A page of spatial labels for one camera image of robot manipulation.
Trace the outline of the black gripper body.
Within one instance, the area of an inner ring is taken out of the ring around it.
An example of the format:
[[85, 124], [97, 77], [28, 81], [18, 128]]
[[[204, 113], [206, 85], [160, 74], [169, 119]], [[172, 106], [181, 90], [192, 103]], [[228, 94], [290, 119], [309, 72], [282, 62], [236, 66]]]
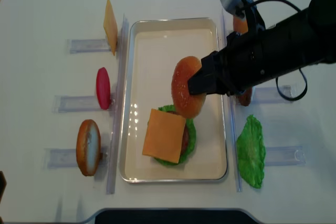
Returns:
[[265, 82], [265, 69], [261, 47], [248, 42], [245, 36], [232, 33], [228, 36], [228, 44], [220, 51], [213, 51], [201, 59], [202, 67], [214, 69], [223, 94], [242, 94], [250, 87]]

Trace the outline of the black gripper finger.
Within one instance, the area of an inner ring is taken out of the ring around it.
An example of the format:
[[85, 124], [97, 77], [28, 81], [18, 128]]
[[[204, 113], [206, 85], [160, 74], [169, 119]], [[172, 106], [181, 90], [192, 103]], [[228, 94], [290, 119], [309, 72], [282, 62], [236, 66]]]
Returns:
[[188, 79], [187, 85], [190, 95], [223, 94], [218, 72], [214, 69], [201, 67], [198, 72]]

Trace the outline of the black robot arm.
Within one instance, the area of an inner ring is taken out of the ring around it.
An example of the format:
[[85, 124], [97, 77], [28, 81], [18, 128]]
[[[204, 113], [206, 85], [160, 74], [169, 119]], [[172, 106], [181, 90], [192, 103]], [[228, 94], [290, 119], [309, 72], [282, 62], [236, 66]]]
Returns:
[[246, 20], [248, 31], [230, 33], [224, 49], [201, 60], [187, 83], [191, 95], [242, 94], [305, 66], [335, 63], [335, 0], [311, 0], [272, 28], [265, 27], [256, 1], [220, 2], [225, 11]]

